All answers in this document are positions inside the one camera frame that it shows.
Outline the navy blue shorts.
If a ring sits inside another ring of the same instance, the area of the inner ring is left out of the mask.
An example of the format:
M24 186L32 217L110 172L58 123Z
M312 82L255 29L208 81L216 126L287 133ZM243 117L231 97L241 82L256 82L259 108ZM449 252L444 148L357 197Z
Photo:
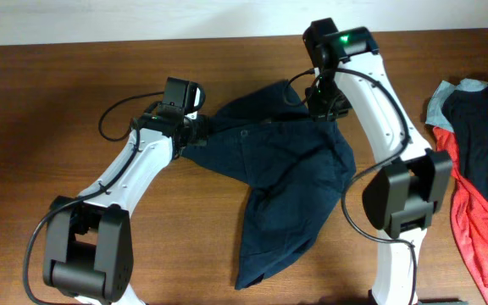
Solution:
M223 106L204 146L182 155L248 184L237 290L295 263L316 242L356 172L352 149L334 122L315 122L282 80Z

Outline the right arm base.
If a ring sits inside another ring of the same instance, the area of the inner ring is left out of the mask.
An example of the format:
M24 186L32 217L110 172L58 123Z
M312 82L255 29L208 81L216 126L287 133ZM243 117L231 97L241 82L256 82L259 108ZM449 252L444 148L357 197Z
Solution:
M418 301L418 305L469 305L469 302L459 299L429 299Z

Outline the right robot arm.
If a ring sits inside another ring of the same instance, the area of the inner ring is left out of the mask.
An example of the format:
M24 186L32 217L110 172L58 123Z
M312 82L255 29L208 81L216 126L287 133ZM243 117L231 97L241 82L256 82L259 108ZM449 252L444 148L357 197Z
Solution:
M418 304L417 273L421 246L440 211L452 161L436 152L416 130L393 89L380 49L365 27L338 30L333 19L315 20L303 43L315 79L304 104L317 121L336 120L353 111L369 141L374 165L356 174L372 180L362 194L363 211L375 234L361 229L347 204L348 224L378 246L371 304Z

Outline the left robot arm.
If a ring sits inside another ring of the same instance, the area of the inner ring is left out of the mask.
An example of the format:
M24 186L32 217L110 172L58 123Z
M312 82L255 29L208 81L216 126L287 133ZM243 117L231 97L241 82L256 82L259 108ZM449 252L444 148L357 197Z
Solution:
M169 77L161 100L130 121L122 151L75 198L58 196L46 228L42 278L83 304L139 304L130 219L154 178L189 145L203 145L197 114L206 94L196 82Z

